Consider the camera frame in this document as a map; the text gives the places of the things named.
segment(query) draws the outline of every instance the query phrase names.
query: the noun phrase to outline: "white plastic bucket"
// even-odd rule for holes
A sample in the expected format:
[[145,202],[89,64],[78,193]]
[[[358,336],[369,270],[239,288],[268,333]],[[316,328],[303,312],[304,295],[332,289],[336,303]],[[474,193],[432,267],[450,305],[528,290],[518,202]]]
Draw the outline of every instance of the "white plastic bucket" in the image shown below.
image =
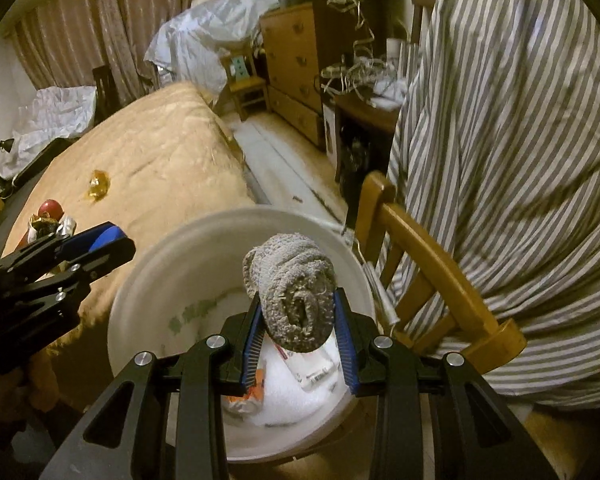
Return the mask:
[[[111,309],[108,348],[113,373],[139,351],[158,357],[185,352],[200,338],[219,332],[228,316],[246,311],[250,301],[242,282],[242,259],[277,233],[311,237],[333,262],[352,310],[375,319],[362,268],[339,236],[304,216],[267,206],[224,211],[181,227],[136,264]],[[174,322],[174,317],[183,319],[187,307],[209,301],[216,306],[204,322],[192,319],[179,327]],[[312,416],[288,428],[225,424],[227,459],[276,460],[316,444],[344,420],[356,400],[342,377],[329,398]],[[174,431],[170,426],[168,441]]]

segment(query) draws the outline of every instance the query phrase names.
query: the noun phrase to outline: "silver screw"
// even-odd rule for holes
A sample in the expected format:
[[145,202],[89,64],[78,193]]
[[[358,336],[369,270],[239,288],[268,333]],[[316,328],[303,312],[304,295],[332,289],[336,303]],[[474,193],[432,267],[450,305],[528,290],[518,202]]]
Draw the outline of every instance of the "silver screw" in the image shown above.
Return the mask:
[[390,348],[393,344],[394,342],[391,341],[391,338],[385,335],[379,335],[374,339],[374,345],[378,348]]
[[455,352],[446,355],[446,362],[452,366],[462,366],[464,364],[464,357]]
[[136,354],[136,357],[134,357],[134,362],[138,366],[144,366],[149,364],[152,359],[153,357],[149,352],[140,352],[139,354]]
[[221,335],[209,336],[209,338],[206,340],[206,345],[209,348],[220,348],[220,347],[224,346],[225,343],[226,343],[226,339],[224,337],[222,337]]

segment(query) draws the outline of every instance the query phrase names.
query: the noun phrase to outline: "white plastic cover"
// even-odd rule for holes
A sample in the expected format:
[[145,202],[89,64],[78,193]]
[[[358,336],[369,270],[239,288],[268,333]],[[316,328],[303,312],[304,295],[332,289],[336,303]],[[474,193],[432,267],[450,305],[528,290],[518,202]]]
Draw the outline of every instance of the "white plastic cover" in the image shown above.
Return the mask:
[[258,20],[278,0],[210,0],[185,10],[164,23],[144,54],[175,74],[193,81],[218,98],[226,84],[219,56],[255,35]]
[[18,110],[11,153],[0,151],[0,176],[15,177],[56,137],[70,139],[90,130],[95,110],[95,86],[38,90],[31,104]]

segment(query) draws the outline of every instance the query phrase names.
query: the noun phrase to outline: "striped curtain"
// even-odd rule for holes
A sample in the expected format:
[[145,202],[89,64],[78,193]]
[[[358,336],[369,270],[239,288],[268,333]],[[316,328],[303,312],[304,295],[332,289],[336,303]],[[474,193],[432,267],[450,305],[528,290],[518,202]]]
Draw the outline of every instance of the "striped curtain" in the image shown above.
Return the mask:
[[[508,396],[600,406],[600,26],[581,0],[438,0],[420,52],[388,177],[528,339],[486,378]],[[415,270],[402,262],[394,300]],[[434,297],[408,332],[444,309]],[[464,346],[451,337],[436,354]]]
[[192,0],[45,0],[10,34],[36,88],[93,85],[111,67],[123,104],[144,95],[154,72],[144,52],[160,25]]

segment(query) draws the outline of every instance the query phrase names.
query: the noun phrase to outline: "brown curtain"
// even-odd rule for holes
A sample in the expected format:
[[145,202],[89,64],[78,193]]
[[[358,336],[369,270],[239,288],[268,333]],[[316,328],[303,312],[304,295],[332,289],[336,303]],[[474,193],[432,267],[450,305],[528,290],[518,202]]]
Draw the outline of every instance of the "brown curtain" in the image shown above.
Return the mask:
[[111,67],[120,101],[151,87],[142,59],[160,26],[192,0],[45,0],[15,25],[11,40],[36,88],[93,83],[91,70]]

